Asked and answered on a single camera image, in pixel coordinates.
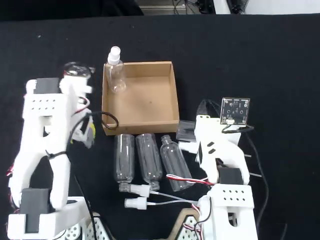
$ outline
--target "open cardboard box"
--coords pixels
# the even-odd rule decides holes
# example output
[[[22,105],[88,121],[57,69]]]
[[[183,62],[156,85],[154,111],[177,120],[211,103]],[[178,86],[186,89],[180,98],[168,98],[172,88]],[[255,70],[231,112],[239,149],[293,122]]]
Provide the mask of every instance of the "open cardboard box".
[[[172,62],[128,62],[124,64],[126,90],[113,93],[103,69],[102,111],[119,121],[116,130],[103,126],[106,135],[176,132],[179,107]],[[110,127],[116,124],[103,115]]]

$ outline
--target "clear plastic bottle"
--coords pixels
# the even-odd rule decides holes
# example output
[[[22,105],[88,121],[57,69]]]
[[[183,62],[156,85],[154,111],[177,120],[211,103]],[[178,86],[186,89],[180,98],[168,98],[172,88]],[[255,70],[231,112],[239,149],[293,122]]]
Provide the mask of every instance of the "clear plastic bottle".
[[[120,52],[119,47],[113,46],[106,64],[108,86],[116,94],[123,92],[127,88],[125,68],[124,63],[120,60]]]
[[[185,161],[185,158],[178,147],[178,144],[171,141],[169,135],[161,138],[162,146],[160,148],[161,158],[167,174],[177,175],[182,178],[191,179],[191,173]],[[187,189],[192,183],[187,181],[170,180],[174,192]]]
[[[143,180],[150,184],[150,189],[159,190],[162,178],[162,166],[155,135],[145,133],[135,138]]]
[[[135,138],[130,134],[115,136],[114,179],[120,192],[129,192],[135,176]]]

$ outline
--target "white spray pump cap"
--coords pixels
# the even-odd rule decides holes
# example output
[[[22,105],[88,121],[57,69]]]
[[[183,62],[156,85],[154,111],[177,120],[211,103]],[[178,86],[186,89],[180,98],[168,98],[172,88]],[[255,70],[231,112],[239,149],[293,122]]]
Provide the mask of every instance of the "white spray pump cap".
[[[117,65],[120,61],[120,47],[113,46],[108,55],[108,64]]]

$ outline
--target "circuit board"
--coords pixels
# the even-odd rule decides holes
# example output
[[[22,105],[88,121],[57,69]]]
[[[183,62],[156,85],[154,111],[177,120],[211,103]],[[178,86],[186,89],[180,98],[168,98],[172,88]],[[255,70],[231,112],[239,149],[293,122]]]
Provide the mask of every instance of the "circuit board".
[[[250,98],[222,98],[220,124],[247,125]]]

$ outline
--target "black tabletop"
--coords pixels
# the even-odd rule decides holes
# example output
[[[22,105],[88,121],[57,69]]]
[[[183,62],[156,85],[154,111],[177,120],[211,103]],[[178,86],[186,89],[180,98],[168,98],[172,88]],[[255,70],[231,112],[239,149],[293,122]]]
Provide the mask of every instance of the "black tabletop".
[[[6,170],[20,147],[25,84],[30,79],[61,76],[62,66],[80,61],[96,67],[90,81],[91,109],[101,109],[102,72],[110,48],[121,47],[124,62],[172,61],[181,120],[194,120],[203,98],[251,98],[248,123],[260,153],[270,188],[261,224],[261,239],[315,235],[319,224],[318,135],[320,15],[284,16],[152,16],[110,17],[0,23],[0,226],[12,212]],[[114,139],[105,136],[99,119],[92,149],[75,143],[70,157],[94,211],[107,219],[118,239],[168,237],[183,207],[172,204],[148,210],[124,208],[128,194],[119,193],[113,179]],[[246,139],[245,153],[253,154]],[[185,154],[192,176],[204,172]],[[259,173],[256,158],[247,160]],[[136,165],[134,183],[143,183]],[[32,177],[34,187],[50,183],[48,163],[41,161]],[[264,199],[264,185],[252,177],[255,208]],[[172,193],[166,179],[160,191]],[[178,196],[197,200],[206,188],[194,185]],[[71,196],[80,195],[73,179]]]

